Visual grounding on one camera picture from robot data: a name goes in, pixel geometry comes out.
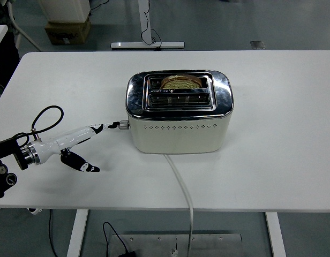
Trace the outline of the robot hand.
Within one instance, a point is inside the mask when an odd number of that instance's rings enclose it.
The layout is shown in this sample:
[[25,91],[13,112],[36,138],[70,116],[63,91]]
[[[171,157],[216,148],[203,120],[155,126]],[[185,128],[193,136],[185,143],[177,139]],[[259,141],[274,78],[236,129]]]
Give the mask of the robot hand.
[[41,141],[40,139],[28,143],[22,148],[27,164],[44,164],[52,155],[60,155],[61,162],[77,171],[99,172],[100,168],[91,165],[78,154],[70,151],[75,145],[83,143],[106,129],[119,127],[120,122],[85,126],[53,139]]

